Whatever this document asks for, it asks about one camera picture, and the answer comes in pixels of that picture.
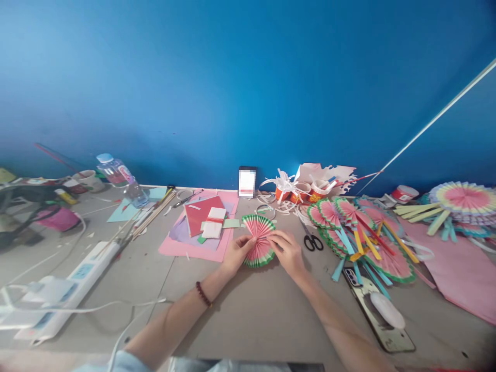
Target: table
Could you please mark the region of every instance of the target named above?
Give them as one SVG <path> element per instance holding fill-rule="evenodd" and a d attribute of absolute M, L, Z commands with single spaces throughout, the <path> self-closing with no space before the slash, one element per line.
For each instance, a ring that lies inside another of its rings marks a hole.
<path fill-rule="evenodd" d="M 88 213 L 112 203 L 93 197 L 115 200 L 122 191 L 110 188 L 99 194 L 84 194 L 73 210 Z M 241 199 L 236 218 L 253 213 L 259 202 Z M 23 283 L 38 280 L 58 265 L 54 275 L 67 276 L 89 248 L 99 240 L 109 239 L 122 223 L 107 223 L 113 208 L 85 217 L 87 232 L 73 252 L 61 253 L 37 268 Z M 160 215 L 147 233 L 131 242 L 121 259 L 113 263 L 88 294 L 81 307 L 95 307 L 113 300 L 146 302 L 167 297 L 179 299 L 219 264 L 186 257 L 166 257 L 158 247 L 181 213 L 181 208 L 167 216 Z M 276 227 L 293 232 L 303 243 L 304 231 L 294 215 L 278 213 Z M 93 238 L 87 237 L 94 232 Z M 247 230 L 238 228 L 234 237 Z M 73 238 L 77 231 L 60 234 L 43 230 L 45 240 L 33 247 L 21 246 L 0 253 L 0 285 L 19 272 L 51 255 Z M 305 265 L 332 296 L 377 345 L 372 330 L 341 278 L 330 279 L 338 258 L 330 249 L 310 252 L 303 248 Z M 439 366 L 445 368 L 480 368 L 492 356 L 490 340 L 496 336 L 493 326 L 447 302 L 422 281 L 395 286 L 389 290 L 393 303 L 404 315 L 407 332 L 417 350 L 388 355 L 397 366 Z M 134 322 L 130 336 L 168 305 L 158 304 Z M 96 313 L 73 315 L 59 335 L 37 350 L 110 353 L 117 337 L 131 319 L 129 306 L 116 305 Z M 26 349 L 26 342 L 13 340 L 14 331 L 0 331 L 0 349 Z M 260 269 L 242 267 L 227 285 L 214 307 L 207 311 L 187 335 L 175 355 L 190 358 L 231 358 L 250 361 L 287 361 L 322 363 L 327 371 L 344 370 L 319 319 L 306 298 L 275 259 Z"/>

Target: bottle cap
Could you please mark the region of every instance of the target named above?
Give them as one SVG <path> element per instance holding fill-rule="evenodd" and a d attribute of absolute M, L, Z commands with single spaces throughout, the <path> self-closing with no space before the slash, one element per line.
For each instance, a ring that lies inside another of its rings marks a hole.
<path fill-rule="evenodd" d="M 108 163 L 108 162 L 111 162 L 114 157 L 110 154 L 100 154 L 100 155 L 97 155 L 97 159 L 100 163 Z"/>

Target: smartphone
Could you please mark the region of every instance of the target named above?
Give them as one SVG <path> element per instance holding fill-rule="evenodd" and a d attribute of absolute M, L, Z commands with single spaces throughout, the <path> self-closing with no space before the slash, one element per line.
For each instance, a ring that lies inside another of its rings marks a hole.
<path fill-rule="evenodd" d="M 256 167 L 240 166 L 238 197 L 254 198 L 256 181 L 257 181 Z"/>

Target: water bottle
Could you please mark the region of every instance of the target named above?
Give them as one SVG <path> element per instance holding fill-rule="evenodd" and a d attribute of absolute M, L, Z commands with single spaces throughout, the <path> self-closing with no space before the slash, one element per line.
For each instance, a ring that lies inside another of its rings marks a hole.
<path fill-rule="evenodd" d="M 120 188 L 129 184 L 126 175 L 129 175 L 130 177 L 132 177 L 132 175 L 121 159 L 114 159 L 114 157 L 108 153 L 98 155 L 97 159 L 100 162 L 100 164 L 97 165 L 97 168 L 105 174 L 107 180 L 115 187 Z"/>
<path fill-rule="evenodd" d="M 129 179 L 129 184 L 124 190 L 124 197 L 128 199 L 136 209 L 139 209 L 148 203 L 148 195 L 145 194 L 133 176 Z"/>

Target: pink container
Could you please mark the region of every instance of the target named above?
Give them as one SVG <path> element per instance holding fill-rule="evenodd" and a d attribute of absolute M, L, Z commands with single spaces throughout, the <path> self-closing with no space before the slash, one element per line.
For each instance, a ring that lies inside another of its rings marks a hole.
<path fill-rule="evenodd" d="M 36 223 L 57 231 L 67 231 L 78 224 L 79 218 L 73 211 L 52 205 L 38 213 Z"/>

